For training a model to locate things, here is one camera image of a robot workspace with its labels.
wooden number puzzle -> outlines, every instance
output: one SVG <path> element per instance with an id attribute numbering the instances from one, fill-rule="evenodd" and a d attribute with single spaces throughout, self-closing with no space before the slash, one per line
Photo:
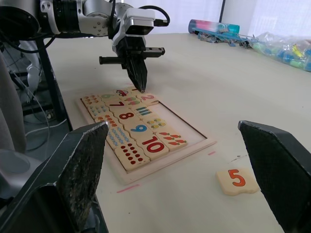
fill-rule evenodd
<path id="1" fill-rule="evenodd" d="M 259 190 L 256 180 L 247 168 L 218 171 L 216 177 L 226 195 L 251 194 Z"/>
<path id="2" fill-rule="evenodd" d="M 113 153 L 105 148 L 105 156 L 125 183 L 134 182 L 216 143 L 169 110 L 173 117 L 182 120 L 180 126 L 172 127 L 152 109 L 156 104 L 169 109 L 154 94 L 142 94 L 135 87 L 84 96 L 78 102 L 89 124 L 107 122 L 106 140 Z M 189 145 L 191 138 L 183 127 L 191 127 L 201 141 Z"/>

white cable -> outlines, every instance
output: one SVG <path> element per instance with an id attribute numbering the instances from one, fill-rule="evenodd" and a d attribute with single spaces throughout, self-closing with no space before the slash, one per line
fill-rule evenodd
<path id="1" fill-rule="evenodd" d="M 55 127 L 57 127 L 57 126 L 60 126 L 60 125 L 63 124 L 66 120 L 67 120 L 67 119 L 63 120 L 63 121 L 60 122 L 58 125 L 50 126 L 50 129 L 51 129 L 51 128 L 55 128 Z M 33 133 L 33 132 L 37 132 L 37 131 L 45 130 L 45 129 L 48 129 L 48 127 L 44 127 L 44 128 L 36 129 L 36 130 L 31 130 L 31 131 L 29 131 L 28 133 L 26 133 L 26 137 L 27 137 L 29 134 Z"/>
<path id="2" fill-rule="evenodd" d="M 7 65 L 7 67 L 10 67 L 10 68 L 11 68 L 11 66 L 8 65 L 8 63 L 7 63 L 7 61 L 6 61 L 6 59 L 5 59 L 4 56 L 3 56 L 3 59 L 4 59 L 4 62 L 6 63 L 6 65 Z M 47 116 L 46 116 L 46 114 L 45 114 L 45 112 L 44 112 L 44 110 L 43 110 L 43 108 L 42 108 L 40 102 L 39 102 L 38 99 L 35 97 L 35 95 L 29 90 L 29 88 L 23 83 L 23 81 L 19 79 L 19 77 L 16 75 L 15 71 L 13 71 L 12 69 L 11 69 L 11 71 L 13 72 L 13 74 L 14 74 L 14 76 L 16 77 L 17 81 L 18 81 L 20 84 L 22 84 L 22 85 L 27 89 L 27 91 L 33 96 L 33 98 L 35 99 L 35 101 L 37 101 L 39 107 L 41 108 L 41 111 L 43 112 L 43 115 L 45 116 L 45 119 L 46 119 L 47 125 L 48 125 L 47 129 L 49 129 L 49 130 L 48 130 L 48 141 L 47 141 L 47 145 L 46 145 L 46 147 L 45 147 L 45 159 L 47 159 L 47 158 L 48 158 L 47 156 L 48 156 L 49 141 L 50 141 L 50 124 L 49 124 L 49 120 L 48 120 L 48 118 L 47 118 Z"/>

orange number 5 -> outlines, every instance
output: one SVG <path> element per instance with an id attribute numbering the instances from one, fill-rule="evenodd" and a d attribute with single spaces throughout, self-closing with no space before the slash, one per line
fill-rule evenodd
<path id="1" fill-rule="evenodd" d="M 229 175 L 230 175 L 230 177 L 231 177 L 232 179 L 238 178 L 238 179 L 240 180 L 239 183 L 237 183 L 237 182 L 232 182 L 232 184 L 233 184 L 234 186 L 242 187 L 242 186 L 245 185 L 245 179 L 244 179 L 242 176 L 236 175 L 236 174 L 235 174 L 235 173 L 238 173 L 239 170 L 233 169 L 233 170 L 229 170 L 228 172 L 229 172 Z"/>

puzzle piece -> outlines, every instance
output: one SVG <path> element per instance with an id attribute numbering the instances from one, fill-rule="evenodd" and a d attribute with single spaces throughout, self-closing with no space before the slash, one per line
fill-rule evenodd
<path id="1" fill-rule="evenodd" d="M 114 116 L 119 119 L 123 125 L 131 121 L 138 121 L 139 117 L 133 113 L 131 109 L 121 109 L 114 111 Z"/>
<path id="2" fill-rule="evenodd" d="M 115 149 L 115 154 L 127 171 L 132 171 L 150 162 L 150 159 L 138 147 L 134 140 Z"/>
<path id="3" fill-rule="evenodd" d="M 136 97 L 138 99 L 141 100 L 141 102 L 143 104 L 145 104 L 146 106 L 150 106 L 150 105 L 154 105 L 159 103 L 158 99 L 156 98 L 156 96 L 154 94 L 150 94 L 150 93 L 139 93 L 136 95 Z"/>
<path id="4" fill-rule="evenodd" d="M 148 109 L 146 105 L 140 104 L 137 107 L 132 108 L 132 111 L 141 119 L 149 118 L 151 116 L 157 116 L 153 111 Z"/>
<path id="5" fill-rule="evenodd" d="M 141 105 L 140 99 L 135 96 L 129 96 L 128 98 L 124 99 L 123 102 L 127 105 L 128 108 L 135 108 L 138 105 Z"/>
<path id="6" fill-rule="evenodd" d="M 154 134 L 140 138 L 136 142 L 151 160 L 162 157 L 169 152 L 169 149 Z"/>
<path id="7" fill-rule="evenodd" d="M 134 86 L 127 87 L 126 90 L 129 91 L 132 94 L 132 96 L 136 96 L 137 94 L 140 94 L 138 89 Z"/>
<path id="8" fill-rule="evenodd" d="M 170 151 L 178 150 L 187 145 L 187 141 L 173 128 L 166 126 L 156 133 L 156 136 L 169 148 Z"/>
<path id="9" fill-rule="evenodd" d="M 145 138 L 146 136 L 153 134 L 153 132 L 141 120 L 127 122 L 124 125 L 124 129 L 128 131 L 131 135 L 131 138 L 135 140 Z"/>
<path id="10" fill-rule="evenodd" d="M 83 104 L 85 105 L 85 107 L 102 102 L 101 98 L 98 97 L 97 95 L 84 96 L 83 98 L 81 98 L 81 100 Z"/>
<path id="11" fill-rule="evenodd" d="M 91 114 L 93 119 L 100 117 L 100 116 L 104 116 L 107 113 L 110 113 L 109 109 L 106 107 L 104 102 L 92 104 L 87 107 L 87 110 Z"/>
<path id="12" fill-rule="evenodd" d="M 118 146 L 123 146 L 126 143 L 129 143 L 131 139 L 127 131 L 121 127 L 114 127 L 108 131 L 106 138 L 107 142 L 113 150 Z"/>
<path id="13" fill-rule="evenodd" d="M 125 102 L 122 100 L 107 101 L 105 105 L 109 108 L 109 111 L 111 111 L 112 113 L 120 109 L 129 109 L 125 104 Z"/>
<path id="14" fill-rule="evenodd" d="M 127 99 L 132 95 L 132 93 L 126 89 L 113 90 L 113 94 L 116 94 L 121 100 Z"/>
<path id="15" fill-rule="evenodd" d="M 247 168 L 217 171 L 216 177 L 226 195 L 235 196 L 240 193 L 256 193 L 259 186 Z"/>
<path id="16" fill-rule="evenodd" d="M 144 118 L 142 120 L 148 127 L 151 129 L 152 132 L 156 133 L 161 128 L 167 126 L 167 123 L 165 120 L 161 119 L 158 115 L 154 114 L 150 117 Z"/>
<path id="17" fill-rule="evenodd" d="M 98 118 L 95 118 L 95 122 L 102 122 L 107 121 L 108 122 L 108 128 L 114 128 L 114 127 L 120 127 L 123 128 L 123 125 L 119 123 L 118 119 L 116 119 L 112 113 L 108 113 L 104 116 L 100 116 Z"/>
<path id="18" fill-rule="evenodd" d="M 108 101 L 112 101 L 112 100 L 119 100 L 119 97 L 116 94 L 101 94 L 99 95 L 99 97 L 102 99 L 102 101 L 104 103 L 108 102 Z"/>

white table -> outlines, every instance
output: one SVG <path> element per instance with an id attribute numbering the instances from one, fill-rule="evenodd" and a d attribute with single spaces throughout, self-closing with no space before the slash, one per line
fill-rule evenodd
<path id="1" fill-rule="evenodd" d="M 283 232 L 262 193 L 226 196 L 215 172 L 251 168 L 239 120 L 287 130 L 311 149 L 310 73 L 253 50 L 202 42 L 195 35 L 158 34 L 146 40 L 148 46 L 166 50 L 164 56 L 146 60 L 147 91 L 218 143 L 121 193 L 117 192 L 126 187 L 104 161 L 96 194 L 109 231 Z M 107 38 L 56 39 L 48 53 L 74 129 L 86 125 L 76 98 L 130 84 L 120 65 L 99 65 L 99 56 L 115 55 Z"/>

